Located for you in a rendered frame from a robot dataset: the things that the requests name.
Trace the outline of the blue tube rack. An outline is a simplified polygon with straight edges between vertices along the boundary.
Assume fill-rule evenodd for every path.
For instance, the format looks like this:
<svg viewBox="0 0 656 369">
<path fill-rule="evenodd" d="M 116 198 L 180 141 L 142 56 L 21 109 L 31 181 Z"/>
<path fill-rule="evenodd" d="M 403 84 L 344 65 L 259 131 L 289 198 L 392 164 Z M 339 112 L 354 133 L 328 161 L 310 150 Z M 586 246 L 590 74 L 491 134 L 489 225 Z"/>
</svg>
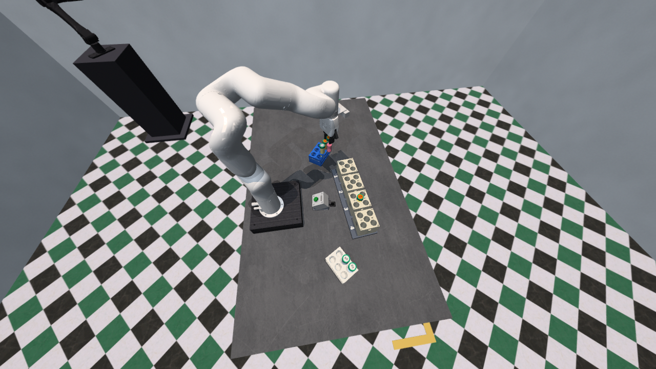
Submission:
<svg viewBox="0 0 656 369">
<path fill-rule="evenodd" d="M 328 155 L 329 155 L 330 153 L 326 152 L 326 150 L 325 150 L 325 153 L 324 153 L 324 154 L 321 154 L 321 153 L 320 153 L 320 147 L 319 147 L 320 144 L 321 144 L 321 143 L 318 142 L 318 144 L 316 144 L 316 146 L 314 147 L 314 149 L 312 150 L 312 152 L 310 152 L 310 154 L 309 154 L 309 161 L 312 162 L 312 163 L 314 163 L 314 164 L 316 164 L 316 165 L 322 166 L 323 162 L 325 162 L 326 158 L 328 157 Z M 313 154 L 312 154 L 312 153 L 313 153 Z M 312 155 L 311 155 L 311 154 L 312 154 Z M 321 157 L 321 156 L 322 156 L 322 157 Z M 324 156 L 325 156 L 325 157 L 324 157 Z"/>
</svg>

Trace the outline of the white tube rack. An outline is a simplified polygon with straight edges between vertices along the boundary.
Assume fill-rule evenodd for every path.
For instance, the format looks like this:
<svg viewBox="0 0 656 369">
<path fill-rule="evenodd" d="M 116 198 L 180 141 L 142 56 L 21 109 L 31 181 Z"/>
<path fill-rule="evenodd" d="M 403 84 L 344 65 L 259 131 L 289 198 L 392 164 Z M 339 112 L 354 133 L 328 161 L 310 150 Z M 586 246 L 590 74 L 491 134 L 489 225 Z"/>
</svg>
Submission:
<svg viewBox="0 0 656 369">
<path fill-rule="evenodd" d="M 337 275 L 338 280 L 340 280 L 342 284 L 350 279 L 358 271 L 358 268 L 356 268 L 353 273 L 347 271 L 347 266 L 352 261 L 349 261 L 347 265 L 344 265 L 342 263 L 343 255 L 345 255 L 345 252 L 341 249 L 341 247 L 338 247 L 338 249 L 332 252 L 332 254 L 327 256 L 325 259 L 326 263 L 331 267 L 331 270 L 335 273 L 335 275 Z"/>
</svg>

